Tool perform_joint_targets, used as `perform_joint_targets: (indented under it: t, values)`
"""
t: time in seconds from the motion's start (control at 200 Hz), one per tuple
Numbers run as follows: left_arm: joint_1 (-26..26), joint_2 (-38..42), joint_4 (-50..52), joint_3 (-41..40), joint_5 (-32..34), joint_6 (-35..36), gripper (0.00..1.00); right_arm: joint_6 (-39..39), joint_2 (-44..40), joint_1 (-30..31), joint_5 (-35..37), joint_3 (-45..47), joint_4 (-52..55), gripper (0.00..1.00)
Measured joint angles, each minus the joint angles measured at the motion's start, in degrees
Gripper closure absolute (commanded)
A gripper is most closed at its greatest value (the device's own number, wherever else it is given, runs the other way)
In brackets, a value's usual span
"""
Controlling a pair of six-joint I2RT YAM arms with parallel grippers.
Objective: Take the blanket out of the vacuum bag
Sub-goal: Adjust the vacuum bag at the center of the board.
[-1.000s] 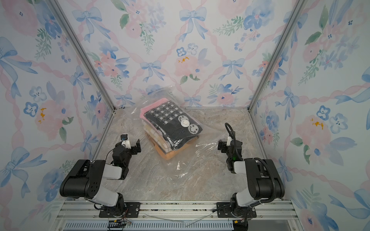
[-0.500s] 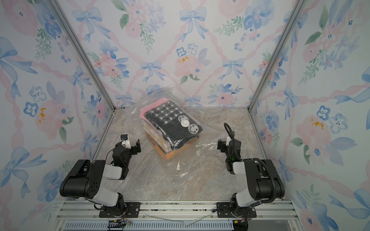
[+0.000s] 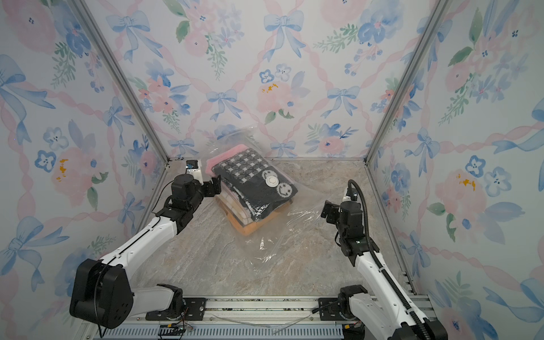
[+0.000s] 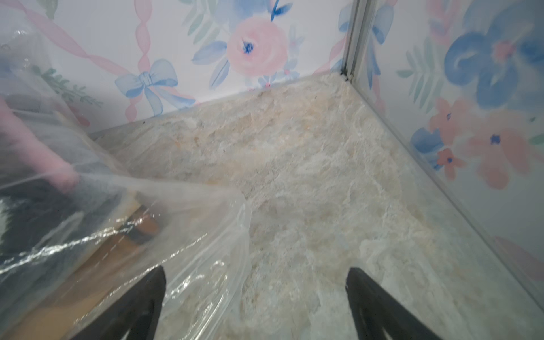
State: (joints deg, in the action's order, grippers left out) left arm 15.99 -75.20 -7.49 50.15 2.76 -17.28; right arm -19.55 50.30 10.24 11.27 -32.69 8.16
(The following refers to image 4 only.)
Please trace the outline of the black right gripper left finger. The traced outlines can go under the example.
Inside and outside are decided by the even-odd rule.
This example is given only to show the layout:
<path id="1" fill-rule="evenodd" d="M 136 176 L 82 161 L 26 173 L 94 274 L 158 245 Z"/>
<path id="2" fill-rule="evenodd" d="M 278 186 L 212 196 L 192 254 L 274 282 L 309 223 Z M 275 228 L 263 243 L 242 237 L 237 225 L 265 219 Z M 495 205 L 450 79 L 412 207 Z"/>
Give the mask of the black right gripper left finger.
<path id="1" fill-rule="evenodd" d="M 153 339 L 167 287 L 158 266 L 140 279 L 73 339 Z"/>

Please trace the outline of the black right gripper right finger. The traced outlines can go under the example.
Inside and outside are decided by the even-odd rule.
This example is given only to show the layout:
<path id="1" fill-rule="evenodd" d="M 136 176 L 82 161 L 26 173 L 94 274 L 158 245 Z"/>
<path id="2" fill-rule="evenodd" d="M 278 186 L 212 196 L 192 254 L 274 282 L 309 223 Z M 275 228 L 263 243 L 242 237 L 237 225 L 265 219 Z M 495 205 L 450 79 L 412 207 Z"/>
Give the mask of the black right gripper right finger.
<path id="1" fill-rule="evenodd" d="M 439 338 L 362 269 L 349 269 L 345 290 L 359 339 Z"/>

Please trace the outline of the clear plastic vacuum bag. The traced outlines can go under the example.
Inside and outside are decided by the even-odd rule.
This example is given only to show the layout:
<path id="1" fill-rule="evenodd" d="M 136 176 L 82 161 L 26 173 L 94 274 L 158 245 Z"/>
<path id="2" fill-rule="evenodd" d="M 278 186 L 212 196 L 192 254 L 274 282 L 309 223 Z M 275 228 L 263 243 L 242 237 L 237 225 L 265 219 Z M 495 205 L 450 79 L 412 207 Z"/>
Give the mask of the clear plastic vacuum bag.
<path id="1" fill-rule="evenodd" d="M 236 190 L 132 177 L 1 37 L 1 338 L 213 339 L 240 300 L 251 211 Z"/>

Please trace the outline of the black white patterned blanket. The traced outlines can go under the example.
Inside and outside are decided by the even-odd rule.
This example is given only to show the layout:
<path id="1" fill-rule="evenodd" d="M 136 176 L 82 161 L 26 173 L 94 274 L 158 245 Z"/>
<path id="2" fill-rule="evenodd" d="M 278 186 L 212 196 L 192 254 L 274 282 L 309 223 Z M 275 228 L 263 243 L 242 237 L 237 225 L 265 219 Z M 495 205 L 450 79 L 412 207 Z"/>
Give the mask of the black white patterned blanket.
<path id="1" fill-rule="evenodd" d="M 98 244 L 141 206 L 122 187 L 120 164 L 55 103 L 15 94 L 4 100 L 38 140 L 72 165 L 79 183 L 58 191 L 1 136 L 1 303 L 8 301 L 2 286 L 21 266 L 43 262 L 82 239 Z"/>

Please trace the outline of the pink fluffy blanket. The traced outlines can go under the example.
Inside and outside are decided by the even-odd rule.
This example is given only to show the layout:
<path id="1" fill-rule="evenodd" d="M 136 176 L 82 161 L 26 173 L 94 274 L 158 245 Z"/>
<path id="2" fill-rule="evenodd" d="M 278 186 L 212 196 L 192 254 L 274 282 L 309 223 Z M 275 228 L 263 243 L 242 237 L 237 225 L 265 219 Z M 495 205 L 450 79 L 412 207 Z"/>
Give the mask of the pink fluffy blanket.
<path id="1" fill-rule="evenodd" d="M 19 159 L 58 191 L 67 193 L 79 183 L 79 174 L 72 165 L 43 144 L 15 116 L 1 98 L 1 136 L 15 147 Z"/>

